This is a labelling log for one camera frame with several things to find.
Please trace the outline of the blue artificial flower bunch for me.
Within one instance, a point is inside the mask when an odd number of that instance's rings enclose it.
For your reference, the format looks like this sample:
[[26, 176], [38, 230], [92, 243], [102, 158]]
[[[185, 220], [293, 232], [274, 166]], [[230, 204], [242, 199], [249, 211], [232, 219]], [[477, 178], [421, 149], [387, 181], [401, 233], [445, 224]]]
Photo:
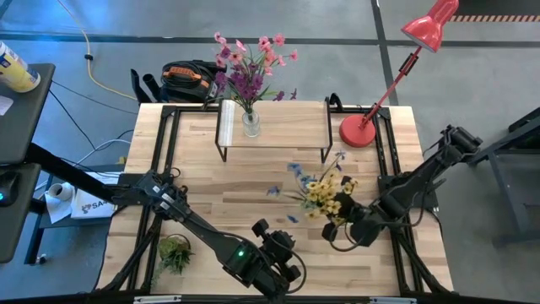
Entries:
[[302, 203], [303, 203], [304, 195], [305, 195], [305, 184], [309, 181], [316, 181], [320, 179], [321, 176], [325, 172], [327, 172], [328, 170], [332, 168], [338, 168], [341, 172], [343, 172], [343, 168], [340, 162], [345, 159], [346, 159], [346, 153], [342, 151], [338, 151], [335, 154], [335, 159], [319, 176], [317, 174], [314, 174], [314, 175], [307, 174], [303, 170], [303, 167], [300, 163], [289, 163], [287, 166], [287, 169], [294, 176], [294, 184], [296, 185], [296, 188], [283, 190], [280, 186], [272, 186], [267, 190], [267, 196], [273, 196], [276, 198], [286, 198], [286, 199], [292, 200], [300, 206], [300, 210], [302, 214], [305, 215], [305, 210], [302, 208]]

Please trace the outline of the small potted green plant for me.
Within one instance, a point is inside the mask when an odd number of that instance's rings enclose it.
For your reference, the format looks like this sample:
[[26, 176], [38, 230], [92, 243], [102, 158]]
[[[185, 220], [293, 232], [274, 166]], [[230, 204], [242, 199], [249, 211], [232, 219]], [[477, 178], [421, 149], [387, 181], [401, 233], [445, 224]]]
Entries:
[[192, 245], [186, 236], [172, 234], [158, 243], [159, 263], [154, 271], [151, 286], [155, 287], [159, 277], [165, 272], [181, 275], [184, 268], [191, 262]]

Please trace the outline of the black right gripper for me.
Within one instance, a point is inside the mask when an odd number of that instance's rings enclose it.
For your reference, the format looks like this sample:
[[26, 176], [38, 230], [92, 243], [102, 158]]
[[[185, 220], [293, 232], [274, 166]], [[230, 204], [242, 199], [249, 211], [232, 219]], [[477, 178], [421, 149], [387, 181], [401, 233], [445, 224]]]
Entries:
[[[359, 204], [348, 194], [338, 193], [337, 201], [341, 204], [338, 215], [340, 218], [350, 220], [350, 236], [361, 247], [369, 247], [379, 236], [383, 229], [384, 213], [379, 207], [367, 208]], [[332, 222], [324, 225], [322, 238], [334, 242], [338, 233], [338, 226]]]

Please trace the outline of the white paper towel roll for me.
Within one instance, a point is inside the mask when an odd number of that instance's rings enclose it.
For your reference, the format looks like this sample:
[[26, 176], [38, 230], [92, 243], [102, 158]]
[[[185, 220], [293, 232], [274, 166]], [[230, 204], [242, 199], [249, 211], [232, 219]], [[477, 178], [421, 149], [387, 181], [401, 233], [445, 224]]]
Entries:
[[52, 184], [45, 192], [46, 208], [52, 224], [72, 213], [72, 201], [76, 190], [68, 182]]

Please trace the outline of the white printed paper bag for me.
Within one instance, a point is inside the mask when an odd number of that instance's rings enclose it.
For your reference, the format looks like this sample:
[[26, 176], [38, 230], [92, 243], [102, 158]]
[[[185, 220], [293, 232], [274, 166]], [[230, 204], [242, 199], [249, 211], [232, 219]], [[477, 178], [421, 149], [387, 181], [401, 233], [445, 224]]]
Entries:
[[[88, 175], [104, 184], [117, 184], [120, 173], [114, 171], [88, 172]], [[110, 218], [117, 210], [116, 205], [79, 189], [73, 197], [71, 208], [71, 218], [75, 220]]]

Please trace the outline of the black orange vacuum cleaner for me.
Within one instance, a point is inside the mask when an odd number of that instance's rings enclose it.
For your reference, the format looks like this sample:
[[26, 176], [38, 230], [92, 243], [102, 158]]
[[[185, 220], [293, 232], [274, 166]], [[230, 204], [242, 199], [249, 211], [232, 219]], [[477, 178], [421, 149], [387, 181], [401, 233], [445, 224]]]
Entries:
[[140, 76], [130, 70], [132, 90], [136, 101], [143, 103], [208, 103], [219, 98], [217, 77], [226, 73], [227, 66], [203, 60], [166, 63], [159, 81], [151, 73]]

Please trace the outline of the black diagonal support beam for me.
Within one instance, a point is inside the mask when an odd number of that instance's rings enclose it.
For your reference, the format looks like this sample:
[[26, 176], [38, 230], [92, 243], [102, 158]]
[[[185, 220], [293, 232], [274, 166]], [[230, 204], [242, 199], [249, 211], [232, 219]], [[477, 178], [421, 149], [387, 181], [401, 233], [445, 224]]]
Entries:
[[85, 171], [68, 164], [37, 144], [30, 143], [25, 161], [38, 164], [43, 171], [57, 176], [65, 182], [70, 182], [73, 186], [86, 193], [112, 203], [113, 192], [106, 188], [103, 182], [88, 175]]

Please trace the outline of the dark grey metal cart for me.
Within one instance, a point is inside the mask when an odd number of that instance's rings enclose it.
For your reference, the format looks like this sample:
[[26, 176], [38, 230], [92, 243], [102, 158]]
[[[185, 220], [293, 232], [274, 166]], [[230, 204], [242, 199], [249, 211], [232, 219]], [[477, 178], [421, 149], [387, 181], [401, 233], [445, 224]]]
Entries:
[[540, 107], [513, 122], [499, 141], [468, 165], [487, 161], [510, 212], [512, 229], [493, 239], [496, 247], [540, 241]]

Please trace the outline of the ribbed clear glass vase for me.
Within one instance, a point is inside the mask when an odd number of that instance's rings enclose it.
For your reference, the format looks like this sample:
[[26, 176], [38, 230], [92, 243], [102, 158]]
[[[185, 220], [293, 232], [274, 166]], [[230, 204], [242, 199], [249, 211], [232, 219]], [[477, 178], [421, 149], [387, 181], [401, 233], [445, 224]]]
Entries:
[[257, 137], [261, 132], [260, 117], [254, 110], [244, 112], [242, 115], [243, 130], [247, 137]]

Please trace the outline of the wooden shelf with black frame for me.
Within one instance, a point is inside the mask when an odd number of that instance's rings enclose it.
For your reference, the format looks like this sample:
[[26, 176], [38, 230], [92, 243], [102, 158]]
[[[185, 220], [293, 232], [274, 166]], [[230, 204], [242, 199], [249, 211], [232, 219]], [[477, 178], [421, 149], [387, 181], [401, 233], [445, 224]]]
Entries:
[[261, 132], [247, 137], [243, 130], [244, 108], [233, 100], [219, 103], [215, 144], [223, 161], [229, 148], [318, 149], [324, 163], [333, 145], [331, 109], [326, 101], [261, 100], [254, 111]]

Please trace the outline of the yellow artificial flower bunch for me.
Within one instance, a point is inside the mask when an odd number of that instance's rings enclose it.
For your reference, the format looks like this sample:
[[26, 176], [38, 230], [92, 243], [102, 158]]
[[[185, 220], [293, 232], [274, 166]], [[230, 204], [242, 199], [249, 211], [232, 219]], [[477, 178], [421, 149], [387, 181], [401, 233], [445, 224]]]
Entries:
[[305, 184], [305, 195], [302, 208], [305, 215], [311, 219], [322, 216], [334, 224], [342, 224], [345, 219], [338, 215], [341, 204], [337, 201], [338, 193], [346, 193], [352, 197], [359, 182], [348, 175], [344, 175], [338, 168], [325, 172], [320, 179]]

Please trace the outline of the white label strip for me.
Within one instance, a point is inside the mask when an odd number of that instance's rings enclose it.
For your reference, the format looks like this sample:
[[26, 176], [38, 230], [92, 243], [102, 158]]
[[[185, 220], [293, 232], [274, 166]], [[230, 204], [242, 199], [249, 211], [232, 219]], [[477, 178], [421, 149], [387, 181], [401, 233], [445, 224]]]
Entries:
[[182, 296], [136, 296], [132, 304], [176, 304], [182, 302]]
[[418, 304], [414, 298], [407, 297], [371, 297], [369, 304]]

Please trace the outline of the black desk top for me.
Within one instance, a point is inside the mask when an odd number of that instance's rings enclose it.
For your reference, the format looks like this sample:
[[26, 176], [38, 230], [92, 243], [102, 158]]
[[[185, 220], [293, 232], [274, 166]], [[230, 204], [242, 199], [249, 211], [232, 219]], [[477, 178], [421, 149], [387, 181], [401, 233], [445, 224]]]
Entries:
[[35, 89], [17, 93], [0, 83], [0, 96], [13, 101], [5, 114], [0, 115], [0, 165], [24, 161], [56, 69], [52, 63], [35, 63], [30, 67], [40, 75]]
[[37, 164], [0, 166], [0, 174], [6, 171], [20, 174], [19, 195], [14, 204], [0, 207], [0, 263], [10, 262], [14, 257], [41, 167]]

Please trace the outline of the yellow wipes canister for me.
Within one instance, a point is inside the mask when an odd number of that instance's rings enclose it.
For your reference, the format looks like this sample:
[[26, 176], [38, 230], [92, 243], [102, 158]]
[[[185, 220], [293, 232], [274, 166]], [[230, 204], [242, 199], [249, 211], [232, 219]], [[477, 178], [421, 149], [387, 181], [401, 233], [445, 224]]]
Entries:
[[0, 82], [15, 92], [26, 93], [35, 89], [40, 81], [41, 76], [0, 41]]

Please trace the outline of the black computer mouse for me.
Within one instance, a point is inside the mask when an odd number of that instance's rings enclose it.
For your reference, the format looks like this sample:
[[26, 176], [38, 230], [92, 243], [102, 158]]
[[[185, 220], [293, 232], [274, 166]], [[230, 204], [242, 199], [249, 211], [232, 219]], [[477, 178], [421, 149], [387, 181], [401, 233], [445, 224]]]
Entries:
[[6, 171], [0, 174], [0, 207], [8, 207], [15, 203], [19, 195], [20, 174]]

